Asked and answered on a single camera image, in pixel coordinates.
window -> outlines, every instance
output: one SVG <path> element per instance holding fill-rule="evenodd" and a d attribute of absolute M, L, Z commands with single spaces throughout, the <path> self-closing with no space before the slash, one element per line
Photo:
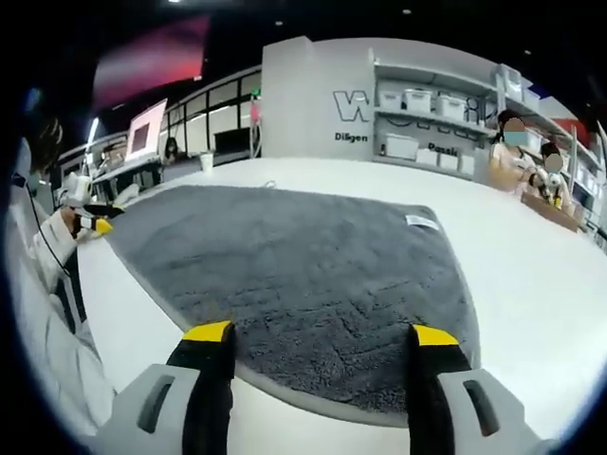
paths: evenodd
<path fill-rule="evenodd" d="M 240 104 L 240 127 L 248 128 L 250 126 L 250 101 Z"/>
<path fill-rule="evenodd" d="M 166 130 L 167 126 L 169 126 L 169 114 L 165 112 L 162 116 L 162 123 L 160 123 L 160 131 Z"/>
<path fill-rule="evenodd" d="M 250 95 L 250 92 L 255 90 L 256 88 L 261 88 L 262 86 L 262 73 L 253 73 L 249 76 L 245 76 L 242 81 L 242 88 L 240 95 L 245 97 L 246 95 Z"/>
<path fill-rule="evenodd" d="M 198 155 L 208 150 L 207 114 L 197 114 L 188 120 L 188 152 Z"/>
<path fill-rule="evenodd" d="M 80 171 L 81 166 L 82 166 L 82 163 L 79 161 L 78 163 L 65 168 L 64 176 L 67 177 L 69 175 L 69 173 L 78 173 Z"/>
<path fill-rule="evenodd" d="M 236 98 L 238 83 L 236 81 L 227 83 L 217 88 L 213 88 L 209 93 L 209 107 L 216 106 L 222 102 L 230 101 Z"/>
<path fill-rule="evenodd" d="M 211 149 L 215 149 L 215 134 L 236 129 L 236 106 L 225 106 L 209 113 Z"/>
<path fill-rule="evenodd" d="M 207 109 L 207 94 L 203 93 L 201 95 L 198 95 L 193 100 L 189 100 L 187 106 L 188 117 L 191 117 L 196 113 L 204 111 L 205 109 Z"/>
<path fill-rule="evenodd" d="M 177 148 L 180 151 L 186 150 L 186 135 L 183 129 L 183 106 L 179 106 L 169 113 L 171 116 L 171 130 L 169 131 L 169 137 L 174 137 L 177 141 Z"/>
<path fill-rule="evenodd" d="M 158 153 L 161 158 L 164 159 L 164 148 L 167 146 L 167 138 L 169 137 L 169 132 L 165 129 L 160 131 L 160 137 L 158 138 Z"/>

white shelf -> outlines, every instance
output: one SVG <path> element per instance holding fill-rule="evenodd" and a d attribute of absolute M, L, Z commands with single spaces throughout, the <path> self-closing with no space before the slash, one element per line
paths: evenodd
<path fill-rule="evenodd" d="M 400 64 L 380 64 L 376 62 L 375 71 L 377 78 L 404 80 L 407 82 L 423 83 L 424 85 L 438 85 L 479 97 L 485 97 L 497 92 L 491 84 L 436 69 Z"/>
<path fill-rule="evenodd" d="M 424 68 L 419 66 L 405 66 L 400 64 L 383 64 L 376 61 L 374 69 L 377 79 L 404 80 L 418 82 L 425 85 L 437 85 L 446 89 L 462 91 L 471 95 L 486 97 L 497 96 L 497 88 L 490 83 L 476 81 L 465 76 L 459 76 L 442 70 Z M 506 107 L 519 113 L 522 117 L 532 117 L 533 121 L 555 136 L 562 137 L 570 144 L 573 141 L 571 134 L 562 128 L 552 118 L 543 116 L 538 111 L 531 109 L 521 101 L 506 97 Z M 578 141 L 579 156 L 584 161 L 590 161 L 593 166 L 602 169 L 597 157 Z"/>
<path fill-rule="evenodd" d="M 373 162 L 404 166 L 406 168 L 419 169 L 421 171 L 429 171 L 431 173 L 442 173 L 443 175 L 449 175 L 451 177 L 461 178 L 463 180 L 472 180 L 472 175 L 469 175 L 467 173 L 460 173 L 451 169 L 440 168 L 438 166 L 433 166 L 432 164 L 418 163 L 416 161 L 412 161 L 411 159 L 374 155 Z"/>
<path fill-rule="evenodd" d="M 527 106 L 523 102 L 520 102 L 518 100 L 513 100 L 512 98 L 506 97 L 506 107 L 512 109 L 515 112 L 518 112 L 524 118 L 532 117 L 533 121 L 539 127 L 544 129 L 545 131 L 552 133 L 553 135 L 555 135 L 557 137 L 562 137 L 562 138 L 566 139 L 569 143 L 571 143 L 573 141 L 573 137 L 571 136 L 571 134 L 567 130 L 565 130 L 562 126 L 560 126 L 556 121 L 554 121 L 552 118 L 544 117 L 538 111 L 531 109 L 529 106 Z M 590 152 L 579 141 L 578 141 L 578 151 L 581 152 L 581 154 L 579 154 L 580 156 L 584 156 L 586 158 L 586 160 L 592 161 L 594 166 L 601 169 L 600 162 L 598 161 L 595 154 Z"/>
<path fill-rule="evenodd" d="M 419 118 L 422 120 L 431 121 L 432 123 L 441 123 L 443 125 L 449 125 L 455 128 L 459 128 L 461 130 L 472 131 L 485 137 L 491 137 L 497 134 L 496 131 L 489 130 L 488 128 L 485 128 L 483 126 L 470 123 L 468 121 L 457 120 L 455 118 L 438 116 L 436 114 L 433 114 L 432 112 L 408 111 L 405 109 L 387 109 L 385 107 L 376 107 L 376 115 L 384 117 Z"/>
<path fill-rule="evenodd" d="M 580 188 L 583 189 L 583 191 L 588 194 L 590 197 L 597 197 L 595 194 L 593 194 L 590 189 L 588 187 L 586 187 L 583 183 L 579 182 L 578 180 L 576 180 L 574 182 L 575 185 L 578 185 Z"/>

wall lettering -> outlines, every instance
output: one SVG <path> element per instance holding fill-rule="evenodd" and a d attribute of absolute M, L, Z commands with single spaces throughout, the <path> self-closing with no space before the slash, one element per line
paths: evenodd
<path fill-rule="evenodd" d="M 364 90 L 336 90 L 333 99 L 340 114 L 341 121 L 356 121 L 357 119 L 368 123 L 369 119 L 369 97 Z"/>
<path fill-rule="evenodd" d="M 350 133 L 335 133 L 335 140 L 341 140 L 354 144 L 355 142 L 368 142 L 368 136 L 351 135 Z"/>
<path fill-rule="evenodd" d="M 440 147 L 433 142 L 428 144 L 428 150 L 434 150 L 435 152 L 443 155 L 458 156 L 459 154 L 459 149 L 457 147 Z"/>

hand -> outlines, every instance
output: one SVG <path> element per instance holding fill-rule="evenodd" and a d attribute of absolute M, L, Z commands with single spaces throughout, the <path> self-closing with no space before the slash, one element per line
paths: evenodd
<path fill-rule="evenodd" d="M 71 234 L 74 233 L 75 225 L 76 225 L 76 211 L 71 207 L 62 207 L 61 208 L 61 217 L 64 220 L 65 225 L 67 226 L 67 230 Z"/>

face mask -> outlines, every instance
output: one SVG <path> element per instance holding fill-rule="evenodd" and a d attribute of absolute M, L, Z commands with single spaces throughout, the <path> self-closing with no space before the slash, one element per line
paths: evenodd
<path fill-rule="evenodd" d="M 507 145 L 522 146 L 527 145 L 526 131 L 504 131 L 504 142 Z"/>
<path fill-rule="evenodd" d="M 38 188 L 40 187 L 40 173 L 36 172 L 29 176 L 28 178 L 28 188 L 32 194 L 35 194 Z"/>

